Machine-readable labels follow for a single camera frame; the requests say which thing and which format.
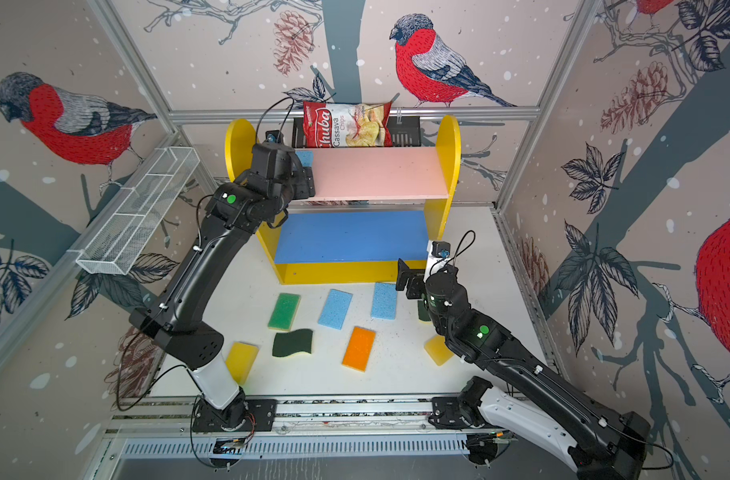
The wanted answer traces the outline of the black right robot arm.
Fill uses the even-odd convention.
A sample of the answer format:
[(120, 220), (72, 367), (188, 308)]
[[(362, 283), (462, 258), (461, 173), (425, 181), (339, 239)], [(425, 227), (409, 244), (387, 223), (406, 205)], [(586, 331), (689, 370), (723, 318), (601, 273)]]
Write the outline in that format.
[(470, 427), (509, 430), (550, 453), (580, 479), (636, 479), (646, 459), (649, 423), (619, 413), (579, 391), (535, 357), (504, 326), (474, 309), (457, 268), (436, 272), (397, 262), (396, 290), (423, 302), (445, 346), (461, 360), (505, 381), (519, 401), (475, 376), (459, 394), (458, 411)]

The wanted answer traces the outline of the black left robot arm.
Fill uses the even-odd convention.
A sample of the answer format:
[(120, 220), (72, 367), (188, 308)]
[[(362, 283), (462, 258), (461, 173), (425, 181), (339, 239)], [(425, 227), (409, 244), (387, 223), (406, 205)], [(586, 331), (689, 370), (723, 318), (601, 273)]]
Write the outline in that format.
[(258, 229), (281, 225), (292, 201), (315, 193), (312, 170), (292, 148), (264, 142), (250, 152), (250, 167), (209, 197), (197, 239), (158, 303), (129, 318), (187, 367), (205, 401), (220, 411), (237, 404), (241, 388), (221, 356), (224, 337), (205, 322), (205, 309), (231, 261)]

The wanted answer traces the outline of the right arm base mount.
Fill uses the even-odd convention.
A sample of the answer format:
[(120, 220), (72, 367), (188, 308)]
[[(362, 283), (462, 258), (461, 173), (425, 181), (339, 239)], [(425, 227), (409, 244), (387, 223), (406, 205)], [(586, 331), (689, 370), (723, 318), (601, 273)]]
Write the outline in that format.
[(482, 396), (493, 384), (481, 377), (472, 377), (456, 396), (433, 397), (427, 420), (441, 430), (491, 428), (480, 412)]

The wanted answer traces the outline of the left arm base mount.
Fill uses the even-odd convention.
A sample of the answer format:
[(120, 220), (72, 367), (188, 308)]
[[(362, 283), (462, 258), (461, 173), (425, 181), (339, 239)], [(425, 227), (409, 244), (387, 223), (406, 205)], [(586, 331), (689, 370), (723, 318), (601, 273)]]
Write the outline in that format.
[(273, 428), (278, 401), (247, 397), (241, 390), (224, 409), (198, 399), (192, 414), (193, 433), (269, 432)]

